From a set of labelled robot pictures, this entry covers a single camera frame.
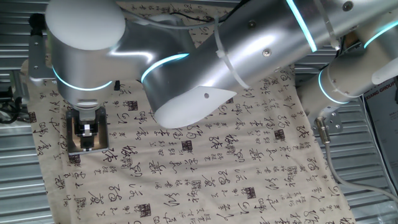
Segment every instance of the gray cable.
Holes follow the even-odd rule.
[[[335,179],[340,182],[341,184],[351,187],[351,188],[357,188],[357,189],[362,189],[362,190],[372,190],[374,192],[378,192],[380,194],[384,194],[385,196],[393,199],[396,203],[398,203],[398,198],[394,196],[393,194],[386,192],[385,190],[382,190],[378,187],[373,187],[373,186],[368,186],[368,185],[363,185],[363,184],[354,184],[350,183],[348,181],[343,180],[336,172],[335,168],[333,167],[333,163],[331,162],[331,154],[330,154],[330,143],[325,143],[325,150],[326,150],[326,159],[328,161],[329,169],[331,173],[335,176]]]
[[[121,8],[121,10],[122,10],[122,12],[125,12],[125,13],[129,14],[130,16],[132,16],[133,18],[135,18],[135,19],[137,19],[139,21],[145,22],[145,23],[153,25],[153,26],[163,27],[163,28],[166,28],[166,29],[183,29],[183,30],[184,29],[199,29],[199,28],[202,28],[202,27],[213,25],[215,23],[214,21],[211,21],[211,22],[207,22],[207,23],[204,23],[204,24],[194,25],[194,26],[173,26],[173,25],[163,24],[161,22],[156,22],[156,21],[153,21],[153,20],[150,20],[150,19],[143,18],[143,17],[138,16],[138,15],[126,10],[126,9],[123,9],[123,8]]]

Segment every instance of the cable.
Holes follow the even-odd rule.
[[[185,15],[181,12],[172,12],[170,13],[170,15],[180,15],[180,16],[185,16],[186,18],[192,19],[194,21],[200,21],[200,22],[211,22],[214,20],[214,18],[211,17],[211,20],[204,20],[204,19],[198,19],[198,18],[194,18],[194,17],[190,17],[188,15]]]
[[[19,114],[19,113],[16,112],[16,111],[5,110],[5,109],[3,109],[3,108],[0,108],[0,111],[5,112],[5,113],[7,113],[7,114]]]
[[[153,21],[153,20],[150,20],[150,19],[143,18],[143,17],[138,16],[138,15],[126,10],[126,9],[123,9],[123,8],[121,8],[121,10],[123,12],[129,14],[133,18],[135,18],[135,19],[137,19],[139,21],[142,21],[143,23],[150,24],[150,25],[157,26],[157,27],[166,28],[166,29],[181,29],[181,30],[184,30],[184,29],[199,29],[199,28],[210,26],[210,25],[214,24],[214,21],[211,21],[211,22],[207,22],[205,24],[199,24],[199,25],[194,25],[194,26],[173,26],[173,25],[163,24],[161,22],[156,22],[156,21]]]
[[[326,159],[328,161],[328,165],[329,165],[329,169],[331,171],[331,173],[333,174],[333,176],[335,177],[335,179],[340,182],[341,184],[347,186],[347,187],[351,187],[351,188],[357,188],[357,189],[361,189],[361,190],[372,190],[374,192],[378,192],[380,194],[384,194],[385,196],[393,199],[393,201],[395,201],[396,203],[398,203],[398,197],[396,197],[395,195],[391,194],[390,192],[387,192],[385,190],[382,190],[378,187],[373,187],[373,186],[368,186],[368,185],[364,185],[364,184],[354,184],[348,181],[343,180],[336,172],[335,168],[333,167],[333,163],[331,161],[331,153],[330,153],[330,140],[328,138],[328,130],[327,128],[323,128],[326,127],[325,124],[325,120],[322,118],[319,118],[317,120],[317,124],[318,124],[318,130],[322,130],[325,131],[326,136],[321,135],[322,138],[322,142],[325,145],[325,150],[326,150]]]
[[[12,118],[8,121],[3,121],[2,119],[0,119],[0,124],[11,124],[11,123],[15,122],[19,116],[19,113],[21,112],[21,104],[22,104],[22,98],[18,97],[15,100],[15,106],[16,106],[15,111],[10,111],[10,112],[12,112],[11,114],[13,114]]]
[[[339,57],[340,55],[343,55],[343,54],[345,54],[345,53],[347,53],[347,52],[349,52],[349,51],[351,51],[353,48],[358,48],[358,47],[360,47],[362,45],[362,42],[360,42],[360,41],[357,41],[356,43],[354,43],[353,45],[351,45],[350,47],[348,47],[346,50],[344,50],[343,52],[339,52],[339,50],[336,52],[336,57],[335,58],[337,58],[337,57]],[[323,69],[325,69],[327,66],[329,66],[329,63],[328,64],[326,64],[325,66],[323,66],[322,68],[319,68],[319,71],[322,71]]]
[[[337,173],[335,168],[333,167],[333,164],[331,163],[331,154],[330,154],[330,145],[329,143],[325,143],[325,149],[326,149],[326,158],[328,161],[328,165],[330,168],[331,173],[335,176],[335,179],[340,182],[341,184],[347,186],[347,187],[352,187],[352,188],[358,188],[362,190],[372,190],[374,192],[378,192],[380,194],[384,194],[385,196],[393,199],[396,203],[398,203],[398,198],[394,196],[393,194],[386,192],[385,190],[382,190],[378,187],[373,187],[373,186],[368,186],[368,185],[363,185],[363,184],[354,184],[350,183],[348,181],[343,180]]]
[[[234,14],[234,12],[236,12],[240,7],[242,7],[243,5],[248,3],[249,1],[250,0],[242,0],[242,1],[240,1],[238,3],[238,5],[231,10],[231,12],[229,12],[227,15],[221,17],[219,22],[220,23],[225,22],[230,16],[232,16],[232,14]],[[146,24],[150,24],[150,25],[153,25],[153,26],[163,27],[163,28],[166,28],[166,29],[199,29],[199,28],[206,27],[206,26],[211,26],[211,25],[214,24],[214,19],[213,18],[212,18],[213,19],[212,21],[206,21],[206,20],[203,20],[203,19],[197,19],[197,18],[194,18],[194,17],[190,17],[190,16],[185,15],[185,14],[183,14],[181,12],[172,12],[172,13],[170,13],[170,15],[178,14],[178,15],[185,16],[187,18],[196,20],[196,21],[206,22],[205,24],[199,24],[199,25],[194,25],[194,26],[173,26],[173,25],[163,24],[161,22],[156,22],[156,21],[153,21],[153,20],[150,20],[150,19],[143,18],[143,17],[138,16],[137,14],[134,14],[134,13],[128,11],[127,9],[122,8],[122,7],[120,7],[120,9],[122,10],[122,12],[124,12],[126,14],[129,14],[130,16],[132,16],[133,18],[135,18],[135,19],[137,19],[139,21],[142,21],[142,22],[144,22]]]
[[[344,36],[341,38],[341,47],[340,47],[340,50],[337,51],[336,57],[335,57],[335,58],[339,57],[339,56],[344,52],[344,45],[345,45],[345,42],[346,42],[346,36],[344,35]]]

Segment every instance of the metal grating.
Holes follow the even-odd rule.
[[[228,7],[237,2],[239,0],[197,0],[200,4]],[[9,85],[10,74],[19,70],[27,59],[30,32],[27,20],[32,13],[44,13],[47,3],[48,0],[0,0],[0,85]],[[334,57],[335,50],[325,46],[299,60],[295,69],[297,84],[316,75],[319,68]],[[351,102],[338,112],[344,131],[331,137],[331,153],[337,172],[349,181],[392,189],[369,131],[362,102]],[[398,219],[396,206],[385,196],[344,186],[341,189],[359,224],[395,224]],[[53,223],[53,220],[30,125],[14,123],[0,125],[0,223],[21,222]]]

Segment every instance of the beige cloth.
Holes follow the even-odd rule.
[[[230,10],[120,5],[141,15]],[[192,33],[199,44],[212,31]],[[155,122],[140,83],[122,84],[103,103],[110,150],[69,157],[68,104],[53,83],[30,84],[29,114],[55,223],[355,222],[303,112],[292,67],[181,129]]]

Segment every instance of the robotic arm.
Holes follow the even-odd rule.
[[[140,80],[158,123],[179,128],[203,119],[237,92],[327,43],[338,49],[337,38],[358,28],[369,53],[336,59],[320,78],[298,89],[306,113],[315,120],[322,111],[332,112],[325,108],[336,108],[364,92],[373,72],[394,68],[389,62],[398,51],[385,47],[383,40],[395,32],[391,28],[396,13],[389,11],[397,7],[398,1],[391,0],[250,0],[195,49],[187,30],[154,26],[145,19],[126,22],[111,0],[52,0],[45,21],[53,68],[44,66],[40,32],[32,32],[29,75],[38,84],[56,79],[60,94],[73,106],[67,113],[69,153],[103,151],[108,140],[100,105],[116,80]],[[183,26],[173,16],[150,19]],[[372,24],[363,25],[371,19]],[[390,29],[379,35],[384,26]],[[383,57],[372,61],[378,54]],[[372,74],[358,78],[357,69],[364,64],[372,70],[363,72]],[[354,90],[348,88],[347,78],[358,83]]]

